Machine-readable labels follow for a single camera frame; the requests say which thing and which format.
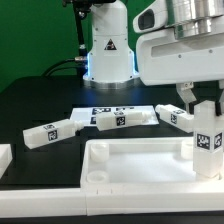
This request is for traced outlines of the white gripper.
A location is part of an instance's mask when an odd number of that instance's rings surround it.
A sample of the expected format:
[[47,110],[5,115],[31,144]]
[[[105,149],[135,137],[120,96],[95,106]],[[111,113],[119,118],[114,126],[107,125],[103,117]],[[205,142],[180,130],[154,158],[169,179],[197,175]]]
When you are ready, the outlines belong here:
[[176,84],[188,114],[193,82],[220,80],[224,114],[224,4],[151,4],[133,20],[137,65],[146,85]]

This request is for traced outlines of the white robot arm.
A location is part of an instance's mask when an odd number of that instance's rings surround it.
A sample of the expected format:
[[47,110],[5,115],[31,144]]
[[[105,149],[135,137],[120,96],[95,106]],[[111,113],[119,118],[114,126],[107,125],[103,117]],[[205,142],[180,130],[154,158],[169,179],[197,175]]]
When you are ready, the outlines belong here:
[[137,72],[147,85],[174,84],[189,109],[194,82],[215,80],[223,89],[216,113],[224,113],[224,0],[154,0],[133,20],[140,35],[127,43],[127,9],[120,2],[92,7],[93,47],[84,80],[115,87]]

